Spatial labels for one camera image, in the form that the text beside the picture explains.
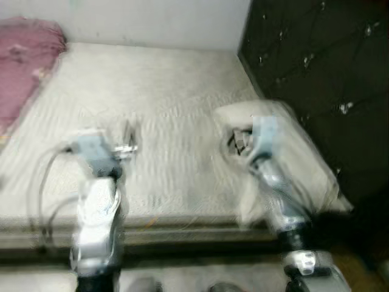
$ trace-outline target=white mattress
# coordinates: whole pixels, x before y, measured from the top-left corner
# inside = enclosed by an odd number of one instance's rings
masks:
[[[28,227],[28,217],[37,217],[39,181],[29,182],[45,151],[85,127],[108,127],[120,143],[121,121],[134,115],[141,120],[142,151],[126,166],[127,221],[234,215],[239,176],[218,153],[212,111],[257,98],[231,53],[70,44],[0,155],[2,226]],[[85,177],[75,159],[58,158],[44,192],[44,215],[74,196]],[[73,224],[75,213],[74,204],[66,205],[55,225]]]

